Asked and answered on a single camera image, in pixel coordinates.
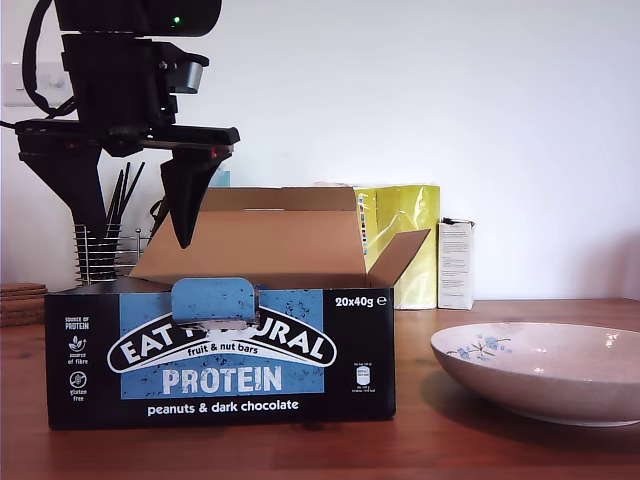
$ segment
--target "ceramic bowl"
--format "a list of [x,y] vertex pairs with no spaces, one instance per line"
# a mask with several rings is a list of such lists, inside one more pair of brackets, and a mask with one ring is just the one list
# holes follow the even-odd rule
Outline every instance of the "ceramic bowl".
[[640,422],[640,333],[551,323],[487,323],[431,337],[444,370],[507,410],[548,422]]

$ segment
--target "utensil holder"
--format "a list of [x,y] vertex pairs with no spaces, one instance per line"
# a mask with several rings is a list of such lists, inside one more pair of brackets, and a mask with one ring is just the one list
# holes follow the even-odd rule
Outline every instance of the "utensil holder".
[[78,286],[113,282],[135,267],[149,237],[143,237],[139,228],[135,236],[123,236],[121,229],[120,224],[109,225],[105,238],[98,239],[86,226],[74,225]]

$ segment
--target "wall light switch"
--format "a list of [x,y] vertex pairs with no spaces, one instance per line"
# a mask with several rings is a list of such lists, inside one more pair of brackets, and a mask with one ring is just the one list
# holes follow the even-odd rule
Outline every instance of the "wall light switch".
[[[36,70],[38,93],[49,105],[59,107],[73,95],[69,74],[61,62],[38,62]],[[2,64],[2,103],[5,107],[33,107],[22,82],[22,64]]]

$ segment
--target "open cardboard box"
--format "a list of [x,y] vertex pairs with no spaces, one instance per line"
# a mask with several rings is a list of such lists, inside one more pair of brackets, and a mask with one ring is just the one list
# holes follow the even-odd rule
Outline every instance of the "open cardboard box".
[[349,187],[209,189],[191,245],[167,219],[132,277],[242,277],[267,289],[393,287],[429,230],[399,233],[367,273]]
[[51,428],[393,417],[392,287],[429,232],[367,273],[359,229],[351,188],[209,190],[187,249],[168,218],[138,278],[47,297]]

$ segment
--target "wooden coaster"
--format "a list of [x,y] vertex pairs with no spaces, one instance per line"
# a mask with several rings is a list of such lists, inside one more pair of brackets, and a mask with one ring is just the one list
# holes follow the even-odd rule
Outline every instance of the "wooden coaster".
[[0,293],[0,298],[22,297],[25,295],[37,295],[42,297],[46,294],[47,294],[46,288],[41,288],[37,290],[15,290],[13,292]]
[[8,295],[0,295],[0,302],[9,301],[12,302],[14,300],[35,300],[38,298],[44,298],[47,291],[39,292],[39,293],[31,293],[31,292],[11,292]]
[[31,312],[34,310],[44,310],[44,297],[29,300],[0,300],[0,312]]
[[47,286],[42,283],[4,283],[0,285],[0,293],[2,293],[2,295],[31,290],[44,291],[46,293]]
[[0,327],[17,327],[44,323],[44,310],[40,312],[0,314]]

